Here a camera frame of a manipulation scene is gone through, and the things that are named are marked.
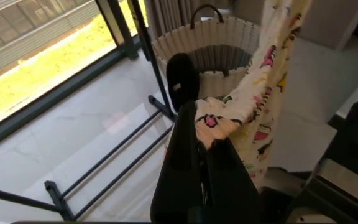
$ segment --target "cloth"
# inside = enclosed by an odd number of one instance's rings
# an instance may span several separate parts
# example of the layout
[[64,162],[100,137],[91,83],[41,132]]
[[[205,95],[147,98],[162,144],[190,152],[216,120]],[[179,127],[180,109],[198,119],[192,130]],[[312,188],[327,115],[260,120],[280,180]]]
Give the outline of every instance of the cloth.
[[259,48],[245,77],[222,100],[196,101],[196,135],[208,150],[230,137],[257,188],[269,164],[288,61],[311,0],[265,0]]

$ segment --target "black metal rack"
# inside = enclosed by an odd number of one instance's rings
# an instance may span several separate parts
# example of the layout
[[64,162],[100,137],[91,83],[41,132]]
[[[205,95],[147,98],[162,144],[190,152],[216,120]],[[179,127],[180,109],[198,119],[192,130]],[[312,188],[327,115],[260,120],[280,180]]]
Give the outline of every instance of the black metal rack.
[[77,214],[74,214],[70,207],[68,206],[65,197],[79,186],[82,181],[84,181],[89,175],[91,175],[99,166],[101,166],[108,158],[110,158],[116,151],[118,151],[126,142],[133,138],[141,129],[143,129],[147,124],[149,124],[157,115],[162,113],[171,121],[176,120],[176,115],[172,111],[167,93],[164,88],[160,70],[157,65],[157,60],[154,56],[150,36],[145,26],[143,20],[142,12],[140,10],[140,5],[138,0],[128,0],[128,5],[131,9],[131,13],[135,22],[136,29],[140,41],[142,42],[142,48],[146,59],[149,60],[153,66],[154,74],[157,79],[158,87],[160,88],[164,104],[159,102],[154,96],[149,96],[150,104],[154,105],[157,108],[157,111],[147,118],[139,127],[137,127],[133,132],[130,133],[125,139],[123,139],[115,148],[113,148],[109,153],[107,153],[99,162],[97,162],[90,170],[83,174],[77,181],[75,181],[69,188],[67,188],[63,193],[58,189],[57,184],[53,181],[46,181],[44,183],[45,189],[52,198],[52,204],[37,201],[31,198],[26,198],[20,195],[11,194],[8,192],[3,192],[0,190],[0,200],[5,200],[8,202],[14,202],[21,205],[27,205],[34,208],[39,208],[42,210],[48,210],[51,212],[58,212],[63,220],[65,221],[76,221],[82,214],[84,214],[95,202],[97,202],[114,184],[116,184],[126,173],[128,173],[148,152],[150,152],[172,129],[168,128],[160,137],[158,137],[146,150],[140,154],[134,161],[129,164],[114,180],[112,180],[107,186],[105,186],[100,193],[98,193],[92,200],[90,200]]

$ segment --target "yellow grass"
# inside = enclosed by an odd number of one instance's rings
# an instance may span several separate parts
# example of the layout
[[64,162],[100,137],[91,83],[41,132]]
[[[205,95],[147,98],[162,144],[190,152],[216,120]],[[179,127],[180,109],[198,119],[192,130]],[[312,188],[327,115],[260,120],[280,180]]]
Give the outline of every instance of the yellow grass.
[[[140,1],[145,17],[143,0]],[[134,21],[127,2],[120,2],[131,34],[136,34]],[[80,29],[69,37],[70,40],[39,53],[28,62],[19,61],[19,65],[0,77],[0,116],[6,116],[18,110],[18,103],[34,95],[56,78],[68,78],[67,72],[75,67],[84,67],[83,62],[95,55],[103,47],[114,44],[102,15],[96,16],[86,29]]]

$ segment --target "brown handle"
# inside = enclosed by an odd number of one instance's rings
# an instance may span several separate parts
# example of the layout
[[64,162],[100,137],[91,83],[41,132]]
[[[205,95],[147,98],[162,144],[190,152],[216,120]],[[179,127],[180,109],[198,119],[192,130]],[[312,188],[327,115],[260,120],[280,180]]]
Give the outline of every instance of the brown handle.
[[198,8],[194,11],[193,15],[191,16],[190,29],[194,29],[194,18],[196,17],[197,12],[200,11],[201,9],[204,9],[205,7],[210,7],[211,9],[213,9],[218,14],[219,22],[223,23],[222,14],[221,14],[221,12],[219,12],[219,10],[215,6],[213,6],[211,4],[203,4],[203,5],[198,6]]

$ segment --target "floor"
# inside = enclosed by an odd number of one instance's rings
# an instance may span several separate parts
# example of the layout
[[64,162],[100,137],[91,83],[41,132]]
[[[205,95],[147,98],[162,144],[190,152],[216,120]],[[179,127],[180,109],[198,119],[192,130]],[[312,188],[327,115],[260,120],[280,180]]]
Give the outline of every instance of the floor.
[[[325,123],[331,107],[337,110],[341,104],[338,98],[346,99],[351,87],[358,85],[358,39],[354,44],[356,47],[350,50],[335,52],[305,40],[296,41],[272,166],[290,171],[314,167],[336,133]],[[341,77],[350,83],[335,90],[333,83],[343,80]],[[335,91],[330,94],[334,97],[327,98],[324,94],[330,90]],[[0,143],[0,190],[51,203],[44,182],[53,180],[62,190],[69,187],[155,111],[148,95],[161,97],[143,54],[133,62],[121,61]],[[171,125],[166,118],[158,117],[113,156],[69,196],[73,212],[85,206]],[[162,159],[163,143],[80,219],[148,221]],[[61,217],[0,201],[0,221],[18,220]]]

